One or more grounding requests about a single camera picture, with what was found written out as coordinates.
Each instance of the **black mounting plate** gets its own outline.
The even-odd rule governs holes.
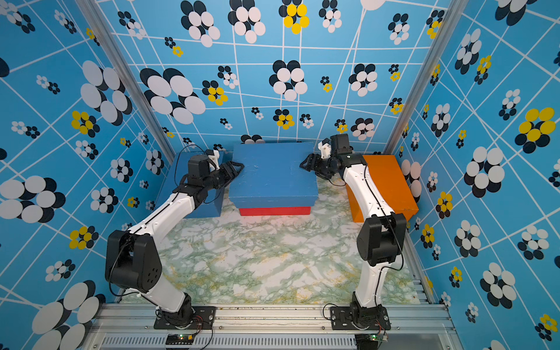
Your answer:
[[[379,330],[379,325],[377,324],[377,322],[379,322],[379,324],[381,325],[381,327],[385,330],[389,330],[391,329],[391,323],[389,322],[389,316],[387,315],[387,309],[382,307],[382,306],[378,306],[377,307],[379,312],[377,313],[375,318],[372,318],[372,326],[368,327],[367,329],[363,329],[365,327],[362,327],[360,325],[358,325],[358,327],[356,327],[353,323],[352,323],[352,313],[350,310],[349,306],[331,306],[330,308],[330,324],[333,328],[333,330]]]
[[[208,323],[202,324],[202,329],[210,329],[214,324],[214,316],[216,315],[216,307],[215,306],[193,306],[194,314],[193,316],[200,316],[202,320]],[[192,322],[187,328],[185,329],[196,329],[198,327],[198,322]],[[167,323],[163,318],[156,319],[156,322],[153,324],[154,329],[175,329],[177,328],[173,325]]]

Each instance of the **blue wall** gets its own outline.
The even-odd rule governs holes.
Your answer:
[[[176,151],[347,132],[355,151],[372,153],[388,141],[449,3],[115,0],[99,7]],[[187,96],[157,83],[173,69],[188,80],[179,91]],[[180,117],[171,116],[175,108]],[[353,133],[359,124],[363,131]]]
[[[72,0],[0,6],[0,348],[46,349],[90,325],[80,310],[114,300],[106,239],[150,213],[166,168],[146,168],[146,152],[160,148],[128,93],[114,92],[118,79]],[[84,90],[84,74],[95,80],[99,67],[111,86]],[[106,118],[85,103],[99,91]],[[114,192],[101,198],[112,211],[97,199],[102,188]],[[68,295],[93,299],[70,305]]]
[[[421,190],[411,237],[466,350],[560,348],[560,4],[518,9],[469,2],[395,150]]]

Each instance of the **wire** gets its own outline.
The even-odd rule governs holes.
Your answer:
[[[175,172],[173,173],[173,181],[175,182],[175,186],[177,186],[177,187],[179,187],[179,184],[177,183],[177,165],[179,165],[179,159],[181,158],[181,153],[185,150],[185,148],[190,147],[190,146],[197,146],[200,149],[200,151],[202,153],[204,153],[204,150],[202,148],[200,148],[200,146],[197,145],[197,144],[187,145],[187,146],[183,147],[182,150],[179,151],[179,155],[177,156],[177,163],[175,163]]]
[[[328,318],[326,318],[326,316],[325,316],[325,308],[326,308],[327,305],[334,305],[334,306],[336,306],[336,307],[339,307],[339,306],[338,306],[338,305],[335,305],[335,304],[333,304],[333,303],[331,303],[331,302],[330,302],[330,303],[327,303],[327,304],[325,304],[325,306],[323,306],[323,318],[324,318],[325,320],[332,321],[333,319],[328,319]]]
[[[209,325],[209,326],[210,326],[210,330],[212,331],[212,335],[210,336],[210,340],[208,341],[208,343],[207,343],[203,348],[200,349],[200,350],[204,350],[204,349],[206,349],[206,347],[207,347],[208,345],[210,345],[210,343],[212,342],[212,338],[214,338],[214,327],[212,327],[212,325],[211,325],[210,323],[206,322],[206,321],[201,321],[201,322],[202,322],[202,323],[206,323],[207,325]]]
[[[371,189],[370,185],[367,183],[366,174],[367,174],[367,164],[366,164],[366,168],[365,168],[365,170],[364,170],[364,172],[363,172],[363,179],[364,179],[364,181],[366,182],[367,188],[370,190],[371,195],[374,196],[375,201],[377,202],[377,205],[379,205],[379,209],[381,210],[381,212],[383,213],[383,215],[386,217],[387,214],[385,214],[385,211],[383,211],[383,207],[381,206],[381,203],[379,203],[379,200],[378,200],[377,197],[375,196],[374,191]],[[393,230],[393,227],[391,226],[390,222],[389,222],[389,224],[388,224],[387,226],[389,227],[389,229],[391,229],[391,232],[393,233],[393,236],[395,237],[396,245],[399,247],[400,253],[402,254],[403,248],[400,246],[399,240],[397,239],[396,234],[395,234],[395,231]],[[375,302],[375,305],[377,305],[377,289],[379,288],[379,284],[380,284],[380,282],[381,282],[381,272],[382,272],[383,269],[385,269],[385,268],[389,268],[389,269],[395,270],[395,271],[401,271],[401,270],[403,269],[403,267],[404,267],[404,258],[402,258],[402,260],[403,260],[403,262],[402,262],[402,264],[400,265],[400,267],[399,267],[398,269],[395,269],[395,268],[393,268],[393,267],[391,267],[391,266],[383,266],[383,267],[379,270],[379,276],[380,276],[380,278],[377,280],[377,286],[375,286],[375,293],[374,293],[374,302]]]
[[[109,291],[111,292],[111,294],[113,294],[116,297],[124,297],[126,295],[137,294],[138,293],[138,292],[130,292],[130,293],[124,293],[124,294],[116,294],[115,292],[113,292],[113,289],[111,288],[111,279],[113,277],[113,270],[115,269],[116,262],[119,261],[120,255],[123,253],[124,248],[127,246],[128,242],[130,241],[131,238],[132,238],[132,235],[128,236],[127,241],[123,244],[122,247],[120,247],[119,254],[116,256],[115,262],[113,263],[113,267],[111,267],[111,272],[109,273]]]
[[[344,182],[344,185],[337,185],[337,184],[333,184],[333,183],[330,181],[330,179],[327,178],[327,180],[329,180],[330,184],[331,184],[331,185],[334,185],[334,186],[339,186],[339,187],[344,187],[344,186],[346,186],[346,181]]]

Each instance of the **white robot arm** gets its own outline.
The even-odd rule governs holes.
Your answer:
[[[388,269],[403,266],[406,219],[402,214],[395,214],[385,202],[371,179],[365,159],[353,153],[347,134],[324,139],[319,143],[319,151],[320,155],[310,154],[300,167],[315,171],[323,179],[330,179],[339,172],[356,196],[365,218],[357,238],[363,263],[360,283],[352,296],[352,321],[359,329],[377,325],[377,322],[384,329],[390,329],[380,294]]]
[[[158,248],[171,229],[204,202],[209,190],[226,187],[244,167],[235,162],[220,166],[219,156],[212,150],[192,156],[189,173],[165,203],[130,229],[114,231],[107,241],[105,279],[109,286],[113,283],[139,293],[158,306],[167,323],[177,328],[193,321],[191,299],[162,276]]]

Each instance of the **marble floor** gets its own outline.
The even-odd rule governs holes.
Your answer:
[[[350,303],[362,224],[352,222],[345,187],[322,179],[318,186],[308,216],[242,217],[226,191],[219,218],[184,219],[164,239],[164,275],[196,304]],[[388,271],[382,302],[419,304],[406,266]]]

